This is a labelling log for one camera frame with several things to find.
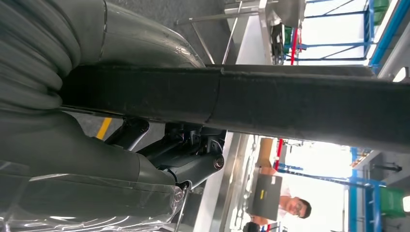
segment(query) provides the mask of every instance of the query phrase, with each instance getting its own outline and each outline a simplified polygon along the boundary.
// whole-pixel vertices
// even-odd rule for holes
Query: red pole
[[[296,44],[297,44],[297,32],[299,31],[298,28],[295,29],[295,32],[293,33],[293,44],[292,44],[292,55],[291,55],[291,65],[294,63],[294,56],[296,52]]]
[[[278,157],[278,160],[275,162],[275,167],[274,167],[276,171],[279,168],[279,158],[280,158],[280,155],[282,153],[282,145],[283,145],[283,139],[279,139],[278,150],[277,150],[277,154],[276,154],[276,156]]]
[[[293,33],[293,44],[292,44],[292,55],[291,55],[291,65],[294,64],[294,57],[296,53],[296,45],[297,45],[297,32],[299,31],[298,28],[295,29],[295,32]],[[278,160],[275,162],[275,170],[277,171],[279,168],[279,158],[282,153],[282,145],[283,145],[283,139],[279,139],[279,145],[278,145],[278,152],[277,152],[277,157]]]

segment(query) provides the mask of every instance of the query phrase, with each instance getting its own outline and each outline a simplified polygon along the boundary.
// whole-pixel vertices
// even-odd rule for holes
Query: white shirt
[[[289,190],[289,185],[287,183],[287,181],[285,180],[285,178],[283,177],[282,174],[276,172],[275,176],[280,176],[282,177],[282,186],[280,188],[280,195],[281,196],[288,196],[288,197],[292,197],[291,196],[291,192]],[[287,214],[288,212],[285,211],[285,209],[282,208],[282,206],[279,205],[279,210],[278,210],[278,219],[277,221],[281,221],[283,219],[283,217]]]

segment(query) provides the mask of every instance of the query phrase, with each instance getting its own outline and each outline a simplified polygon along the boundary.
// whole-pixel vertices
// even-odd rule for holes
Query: plastic wrap
[[[169,223],[183,202],[176,186],[27,173],[25,166],[0,161],[3,231],[148,232]]]

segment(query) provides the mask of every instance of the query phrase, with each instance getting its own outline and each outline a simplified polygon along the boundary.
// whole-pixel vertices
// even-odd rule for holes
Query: factory floor
[[[192,45],[205,64],[210,64],[210,60],[192,27],[190,25],[175,26],[174,22],[178,19],[186,19],[195,16],[223,14],[224,5],[228,1],[233,0],[107,0],[107,2],[119,5],[125,9],[152,19],[181,34]],[[197,23],[196,26],[215,63],[220,64],[231,33],[227,21],[201,22]],[[231,51],[234,50],[235,47],[232,43]],[[235,61],[236,52],[229,53],[226,64],[234,64]],[[76,113],[70,114],[77,119],[87,136],[97,136],[104,118]],[[113,119],[104,133],[104,139],[119,128],[121,124],[122,120]],[[161,139],[164,133],[163,130],[163,124],[151,123],[150,130],[142,138],[134,151],[138,151],[152,142]],[[182,221],[184,224],[191,227],[194,226],[199,203],[202,198],[200,189],[201,187],[197,188],[197,190],[188,198]]]

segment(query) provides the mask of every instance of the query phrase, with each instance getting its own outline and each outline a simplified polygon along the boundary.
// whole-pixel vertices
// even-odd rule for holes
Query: person
[[[273,168],[261,167],[260,174],[264,175],[276,175],[280,174]],[[297,216],[298,218],[308,218],[312,211],[310,203],[299,197],[292,197],[290,194],[289,186],[285,180],[282,180],[282,186],[280,189],[278,221],[281,220],[286,214]],[[270,223],[270,220],[260,217],[251,216],[251,222],[247,223],[243,229],[244,232],[260,231],[260,227]]]

